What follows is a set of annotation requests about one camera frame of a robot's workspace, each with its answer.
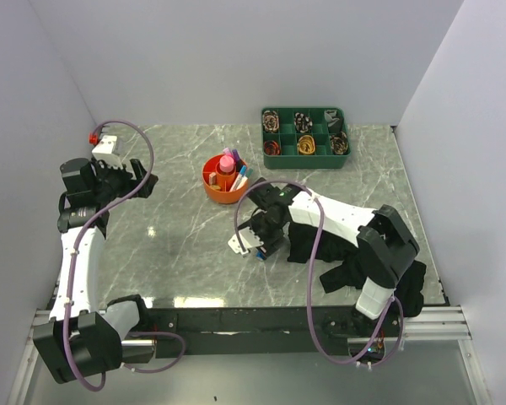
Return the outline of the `green cap white pen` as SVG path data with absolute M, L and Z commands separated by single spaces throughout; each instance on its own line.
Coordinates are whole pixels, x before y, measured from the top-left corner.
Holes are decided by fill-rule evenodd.
M 252 169 L 248 169 L 245 172 L 244 176 L 241 178 L 240 183 L 238 184 L 237 189 L 242 188 L 247 183 L 247 181 L 249 180 L 250 175 L 252 174 L 252 171 L 253 171 Z

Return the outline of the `blue white pen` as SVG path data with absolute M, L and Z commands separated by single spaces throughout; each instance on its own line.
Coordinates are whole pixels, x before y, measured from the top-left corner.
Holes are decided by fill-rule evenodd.
M 230 191 L 233 192 L 235 191 L 239 184 L 241 183 L 242 181 L 242 178 L 244 177 L 245 173 L 246 173 L 246 170 L 247 170 L 247 166 L 246 165 L 243 165 L 241 168 L 240 168 L 240 172 L 239 174 L 236 176 L 236 178 L 234 179 L 234 182 L 230 188 Z

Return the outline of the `orange round organizer container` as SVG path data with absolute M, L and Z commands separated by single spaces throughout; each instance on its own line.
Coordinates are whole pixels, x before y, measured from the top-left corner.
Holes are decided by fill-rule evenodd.
M 247 166 L 247 170 L 249 166 L 243 161 L 235 162 L 235 170 L 230 175 L 224 175 L 219 169 L 219 160 L 224 154 L 218 154 L 210 158 L 202 168 L 202 182 L 205 188 L 205 192 L 207 196 L 216 203 L 221 204 L 233 204 L 239 201 L 239 199 L 244 195 L 245 190 L 247 189 L 250 177 L 247 183 L 240 189 L 236 189 L 231 192 L 230 188 L 234 182 L 234 179 L 240 172 L 240 168 L 243 165 Z M 208 184 L 208 176 L 210 173 L 217 173 L 218 184 L 221 187 L 221 191 L 216 191 L 211 188 Z

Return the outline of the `clear pencil case pink cap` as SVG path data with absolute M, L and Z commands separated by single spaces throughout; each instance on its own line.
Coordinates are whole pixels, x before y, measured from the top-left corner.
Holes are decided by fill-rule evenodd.
M 229 176 L 235 170 L 235 161 L 234 161 L 234 158 L 231 157 L 230 155 L 227 155 L 227 154 L 223 155 L 220 158 L 218 164 L 219 164 L 220 171 L 224 175 Z

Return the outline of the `purple cap black highlighter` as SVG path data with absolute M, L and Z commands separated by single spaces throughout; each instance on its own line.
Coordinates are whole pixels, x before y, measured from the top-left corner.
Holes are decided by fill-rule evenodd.
M 231 151 L 231 153 L 232 153 L 232 155 L 233 155 L 233 158 L 234 158 L 234 161 L 235 161 L 235 162 L 239 162 L 239 161 L 241 161 L 240 155 L 239 155 L 239 153 L 238 153 L 238 151 L 237 151 L 236 149 L 233 149 L 233 150 Z

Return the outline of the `white eraser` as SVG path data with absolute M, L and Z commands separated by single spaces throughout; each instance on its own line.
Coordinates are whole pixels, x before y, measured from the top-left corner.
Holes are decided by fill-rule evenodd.
M 216 186 L 218 184 L 217 173 L 216 172 L 212 172 L 212 173 L 209 174 L 209 176 L 208 176 L 208 184 L 210 186 Z

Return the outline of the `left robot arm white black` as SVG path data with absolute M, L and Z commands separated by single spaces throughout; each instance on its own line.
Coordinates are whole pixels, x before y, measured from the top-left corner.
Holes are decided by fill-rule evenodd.
M 111 301 L 104 314 L 97 304 L 110 208 L 149 197 L 158 181 L 140 160 L 130 164 L 113 168 L 104 160 L 76 158 L 60 167 L 65 186 L 57 220 L 62 267 L 49 320 L 33 334 L 40 357 L 59 384 L 119 368 L 127 334 L 140 339 L 151 331 L 152 319 L 139 295 Z

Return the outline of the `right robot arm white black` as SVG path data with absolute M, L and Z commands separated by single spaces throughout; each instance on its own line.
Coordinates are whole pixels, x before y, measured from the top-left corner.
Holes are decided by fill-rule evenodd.
M 353 315 L 354 329 L 371 336 L 381 328 L 381 311 L 420 252 L 395 208 L 386 204 L 380 208 L 357 207 L 321 196 L 296 182 L 280 189 L 263 178 L 247 190 L 245 197 L 261 210 L 248 227 L 262 247 L 279 236 L 286 224 L 314 227 L 346 242 L 365 275 L 356 303 L 358 311 Z

